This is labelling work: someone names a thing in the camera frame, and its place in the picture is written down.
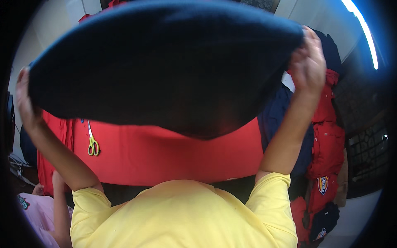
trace hand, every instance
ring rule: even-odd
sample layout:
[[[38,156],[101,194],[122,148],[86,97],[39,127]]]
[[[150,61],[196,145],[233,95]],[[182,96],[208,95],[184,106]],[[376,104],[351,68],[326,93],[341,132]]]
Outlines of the hand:
[[[52,173],[52,186],[54,187],[54,190],[60,189],[63,191],[65,188],[65,181],[57,171]]]
[[[44,120],[41,117],[41,109],[35,108],[32,105],[28,94],[29,86],[29,68],[24,67],[21,69],[18,75],[16,95],[19,113],[21,115],[22,123],[25,130],[30,134],[38,126],[44,124]]]
[[[43,196],[43,195],[44,195],[43,189],[44,189],[44,186],[41,185],[40,183],[38,183],[38,184],[35,186],[35,188],[33,189],[32,194],[33,194],[33,195],[36,195],[36,196]]]
[[[304,44],[292,53],[289,68],[297,91],[319,95],[325,84],[326,62],[321,40],[303,26]]]

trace red table surface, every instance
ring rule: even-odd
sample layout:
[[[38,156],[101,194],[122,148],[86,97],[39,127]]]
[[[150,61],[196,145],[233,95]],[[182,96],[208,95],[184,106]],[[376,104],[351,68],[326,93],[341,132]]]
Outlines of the red table surface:
[[[87,120],[76,120],[73,150],[104,183],[153,186],[177,179],[225,181],[256,174],[263,156],[256,118],[233,133],[209,141],[156,126],[90,121],[100,148],[97,157],[88,155],[87,125]]]

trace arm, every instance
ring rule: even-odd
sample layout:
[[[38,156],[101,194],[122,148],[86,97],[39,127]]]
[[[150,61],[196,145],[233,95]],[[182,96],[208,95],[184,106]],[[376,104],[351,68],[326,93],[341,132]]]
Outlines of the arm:
[[[290,64],[296,91],[279,129],[266,148],[255,183],[271,172],[291,173],[325,84],[326,64],[321,41],[310,28],[304,27],[304,32],[304,45],[292,54]]]
[[[94,172],[62,144],[42,119],[40,110],[32,106],[28,96],[28,84],[29,69],[24,67],[19,72],[16,95],[23,125],[33,144],[73,191],[92,187],[103,192]]]
[[[54,186],[54,228],[53,232],[49,232],[55,239],[60,248],[71,248],[70,239],[71,219],[69,210],[67,209],[66,197],[64,192],[65,182],[61,175],[54,171],[52,174],[52,185]]]

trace yellow-green scissors handle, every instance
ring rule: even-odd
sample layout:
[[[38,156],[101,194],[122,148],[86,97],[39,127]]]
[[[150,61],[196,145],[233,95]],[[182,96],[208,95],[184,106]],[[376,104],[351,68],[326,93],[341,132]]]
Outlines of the yellow-green scissors handle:
[[[88,147],[88,155],[90,155],[90,156],[92,156],[92,155],[98,156],[99,155],[99,144],[94,139],[94,136],[90,137],[90,145]]]

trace yellow t-shirt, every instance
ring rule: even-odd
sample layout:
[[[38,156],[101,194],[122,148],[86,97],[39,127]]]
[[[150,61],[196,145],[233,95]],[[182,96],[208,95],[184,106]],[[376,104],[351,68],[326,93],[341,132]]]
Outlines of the yellow t-shirt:
[[[290,176],[261,178],[244,205],[232,194],[191,180],[160,183],[110,207],[97,189],[73,192],[70,237],[82,247],[296,247]]]

